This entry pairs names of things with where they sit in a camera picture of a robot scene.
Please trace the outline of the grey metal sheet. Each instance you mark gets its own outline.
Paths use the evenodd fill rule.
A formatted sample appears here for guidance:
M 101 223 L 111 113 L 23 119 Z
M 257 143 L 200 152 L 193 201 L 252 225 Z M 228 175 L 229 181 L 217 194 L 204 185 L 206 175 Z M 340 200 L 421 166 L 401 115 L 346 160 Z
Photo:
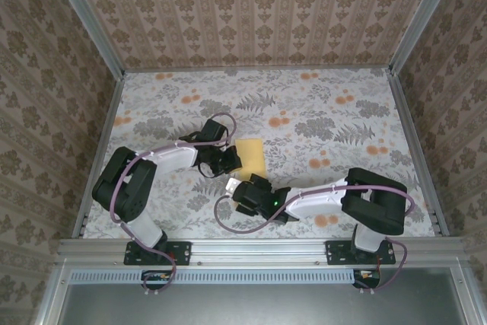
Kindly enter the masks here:
M 59 325 L 466 325 L 446 283 L 371 295 L 347 285 L 75 285 Z

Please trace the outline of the small black circuit board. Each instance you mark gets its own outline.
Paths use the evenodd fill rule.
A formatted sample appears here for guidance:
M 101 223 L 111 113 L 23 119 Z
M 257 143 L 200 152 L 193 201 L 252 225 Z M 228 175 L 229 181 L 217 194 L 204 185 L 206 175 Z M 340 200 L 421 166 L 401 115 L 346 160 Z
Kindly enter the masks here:
M 375 289 L 380 284 L 380 271 L 378 269 L 357 269 L 353 271 L 354 283 L 358 289 Z
M 141 286 L 146 292 L 160 292 L 170 281 L 171 270 L 148 270 L 141 274 Z

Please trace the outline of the floral table cover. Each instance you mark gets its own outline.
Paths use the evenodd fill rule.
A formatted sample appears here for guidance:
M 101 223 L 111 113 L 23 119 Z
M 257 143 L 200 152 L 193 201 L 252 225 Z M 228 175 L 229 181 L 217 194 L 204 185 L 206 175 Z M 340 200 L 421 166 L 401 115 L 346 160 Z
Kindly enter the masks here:
M 105 158 L 122 146 L 147 151 L 198 131 L 217 116 L 237 139 L 263 142 L 275 188 L 312 187 L 361 167 L 404 184 L 415 200 L 407 237 L 434 234 L 387 73 L 383 69 L 244 70 L 128 74 Z M 148 211 L 172 239 L 349 237 L 337 212 L 263 226 L 223 200 L 227 176 L 195 168 L 158 174 Z

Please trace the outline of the long aluminium mounting rail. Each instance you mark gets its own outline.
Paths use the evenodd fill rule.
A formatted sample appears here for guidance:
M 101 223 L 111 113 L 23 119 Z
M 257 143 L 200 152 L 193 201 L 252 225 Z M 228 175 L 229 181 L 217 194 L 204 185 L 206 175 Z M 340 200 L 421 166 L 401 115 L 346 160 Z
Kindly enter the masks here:
M 468 263 L 458 237 L 400 237 L 393 245 L 396 261 L 408 252 L 405 268 L 465 266 Z M 326 238 L 321 239 L 192 239 L 191 268 L 270 269 L 324 268 Z M 62 240 L 55 266 L 121 268 L 126 239 Z

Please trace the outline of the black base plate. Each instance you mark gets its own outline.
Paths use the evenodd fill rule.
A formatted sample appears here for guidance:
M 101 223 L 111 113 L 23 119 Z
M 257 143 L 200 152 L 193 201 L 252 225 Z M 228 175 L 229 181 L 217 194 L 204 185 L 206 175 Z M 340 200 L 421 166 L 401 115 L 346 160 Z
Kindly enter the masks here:
M 157 244 L 154 249 L 166 253 L 177 265 L 189 265 L 192 251 L 189 241 L 167 241 Z M 170 266 L 168 259 L 143 249 L 133 241 L 126 245 L 123 263 L 126 266 Z
M 325 254 L 330 266 L 396 263 L 393 245 L 386 240 L 381 242 L 378 251 L 374 253 L 357 249 L 351 240 L 326 241 Z

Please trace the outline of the thin aluminium edge rail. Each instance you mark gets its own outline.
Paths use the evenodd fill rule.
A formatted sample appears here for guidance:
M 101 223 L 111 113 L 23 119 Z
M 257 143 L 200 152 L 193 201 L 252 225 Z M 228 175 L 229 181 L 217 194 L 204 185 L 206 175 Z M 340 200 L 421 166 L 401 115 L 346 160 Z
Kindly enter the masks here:
M 340 69 L 389 69 L 387 64 L 377 65 L 258 65 L 258 66 L 209 66 L 209 67 L 174 67 L 166 69 L 126 69 L 125 74 L 157 73 L 157 72 L 243 72 L 243 71 L 269 71 L 269 70 L 340 70 Z

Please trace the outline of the aluminium side rail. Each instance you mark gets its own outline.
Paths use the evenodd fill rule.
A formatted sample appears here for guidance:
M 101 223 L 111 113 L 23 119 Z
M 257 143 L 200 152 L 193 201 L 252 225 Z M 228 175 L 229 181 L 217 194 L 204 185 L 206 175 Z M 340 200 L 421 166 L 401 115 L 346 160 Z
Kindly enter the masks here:
M 86 225 L 86 220 L 88 219 L 89 212 L 92 205 L 92 189 L 94 184 L 97 182 L 98 177 L 103 166 L 104 156 L 107 151 L 107 146 L 110 140 L 110 134 L 113 128 L 113 124 L 116 118 L 116 112 L 121 100 L 122 92 L 124 88 L 124 77 L 116 82 L 115 88 L 113 90 L 113 96 L 110 101 L 109 109 L 107 111 L 107 117 L 103 125 L 102 132 L 100 134 L 100 141 L 98 142 L 96 154 L 94 156 L 94 162 L 91 166 L 91 171 L 86 183 L 84 194 L 79 207 L 77 219 L 73 228 L 72 236 L 73 239 L 79 239 L 83 237 L 84 227 Z
M 441 209 L 441 204 L 438 195 L 434 188 L 434 184 L 428 169 L 425 156 L 417 135 L 415 125 L 409 111 L 406 97 L 403 93 L 402 85 L 399 77 L 389 69 L 386 69 L 387 80 L 395 101 L 396 109 L 403 126 L 403 131 L 406 141 L 409 146 L 409 152 L 412 157 L 415 172 L 419 181 L 425 204 L 428 208 L 428 215 L 430 217 L 432 227 L 435 233 L 442 237 L 449 237 L 450 231 L 447 226 L 444 214 Z

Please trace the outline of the slanted aluminium post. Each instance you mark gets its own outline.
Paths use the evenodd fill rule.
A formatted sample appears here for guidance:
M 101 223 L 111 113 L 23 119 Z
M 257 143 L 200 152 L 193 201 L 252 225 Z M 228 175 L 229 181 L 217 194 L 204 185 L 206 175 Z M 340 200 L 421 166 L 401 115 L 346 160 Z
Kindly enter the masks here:
M 395 53 L 390 61 L 389 67 L 393 75 L 397 75 L 405 65 L 410 53 L 419 41 L 422 32 L 433 16 L 441 0 L 421 0 L 419 6 L 412 17 L 403 38 L 399 42 Z
M 101 22 L 97 19 L 94 9 L 90 6 L 88 0 L 68 0 L 75 10 L 88 35 L 97 47 L 97 50 L 106 66 L 110 70 L 116 82 L 123 79 L 124 70 L 121 58 L 116 54 L 114 47 L 111 45 L 108 33 L 103 29 Z

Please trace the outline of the aluminium outer frame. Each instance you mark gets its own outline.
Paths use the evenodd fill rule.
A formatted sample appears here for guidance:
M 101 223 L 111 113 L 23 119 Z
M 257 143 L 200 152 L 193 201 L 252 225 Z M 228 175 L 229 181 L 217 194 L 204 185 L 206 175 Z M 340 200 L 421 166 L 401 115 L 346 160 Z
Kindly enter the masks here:
M 35 325 L 59 325 L 60 315 L 63 306 L 67 300 L 68 290 L 71 287 L 75 286 L 75 285 L 68 284 L 69 276 L 71 274 L 71 271 L 74 269 L 89 269 L 89 268 L 72 268 L 70 266 L 64 265 L 61 268 L 54 270 L 48 282 L 48 285 L 46 287 L 46 293 L 42 300 L 40 312 L 36 318 Z M 186 267 L 183 269 L 209 269 L 209 268 Z M 446 283 L 449 289 L 452 291 L 454 297 L 458 302 L 460 310 L 463 312 L 463 315 L 466 320 L 466 325 L 487 325 L 487 308 L 482 303 L 479 290 L 476 287 L 476 283 L 473 279 L 473 274 L 469 269 L 464 269 L 460 265 L 456 265 L 452 267 L 436 267 L 436 268 L 408 268 L 403 270 L 402 273 L 399 275 L 399 277 L 391 285 L 374 293 L 360 292 L 352 284 L 175 284 L 174 283 L 172 284 L 171 287 L 169 287 L 169 289 L 174 287 L 175 285 L 347 285 L 352 287 L 354 290 L 358 291 L 361 294 L 368 293 L 374 295 L 383 292 L 388 288 L 397 287 L 398 285 L 405 285 L 408 289 L 418 289 L 421 292 L 427 292 L 431 294 L 434 291 L 434 289 L 437 288 L 437 285 L 440 282 Z M 90 284 L 90 285 L 137 285 L 144 292 L 141 284 Z

